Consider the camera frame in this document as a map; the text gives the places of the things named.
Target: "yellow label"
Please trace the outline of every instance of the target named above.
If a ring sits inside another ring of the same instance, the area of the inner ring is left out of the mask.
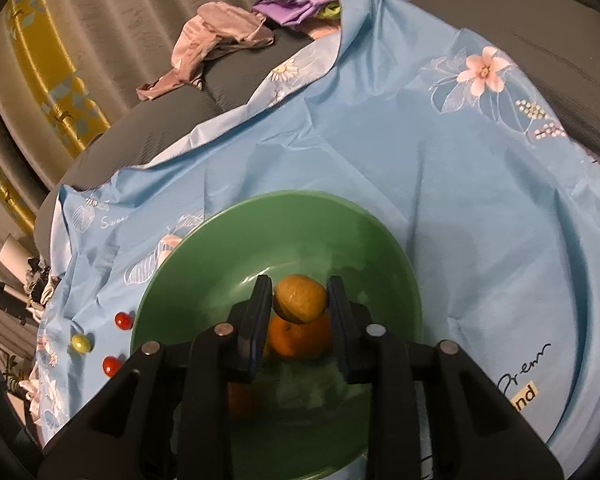
[[[538,396],[538,389],[533,381],[522,387],[522,389],[511,397],[511,403],[521,412],[526,406]]]

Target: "lemon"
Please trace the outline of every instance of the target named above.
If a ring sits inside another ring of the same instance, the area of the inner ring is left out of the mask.
[[[327,307],[327,290],[303,274],[292,274],[280,280],[273,295],[276,313],[292,323],[311,323]]]

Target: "purple cloth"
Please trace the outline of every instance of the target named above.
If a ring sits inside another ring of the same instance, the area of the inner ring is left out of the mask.
[[[326,4],[337,0],[262,0],[253,10],[268,16],[280,25],[299,25],[312,18]]]

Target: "pile of clothes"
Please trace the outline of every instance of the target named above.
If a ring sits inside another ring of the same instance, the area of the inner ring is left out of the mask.
[[[256,0],[251,12],[224,2],[209,2],[185,23],[171,53],[173,68],[158,81],[136,89],[152,100],[184,84],[202,88],[203,61],[274,42],[267,19],[300,30],[316,40],[340,28],[339,0]]]

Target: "white daisy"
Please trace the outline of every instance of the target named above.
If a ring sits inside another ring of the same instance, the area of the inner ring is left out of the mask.
[[[295,78],[299,73],[300,70],[294,65],[294,59],[291,57],[269,72],[267,79],[273,82],[282,81],[283,83],[286,83],[290,79]]]

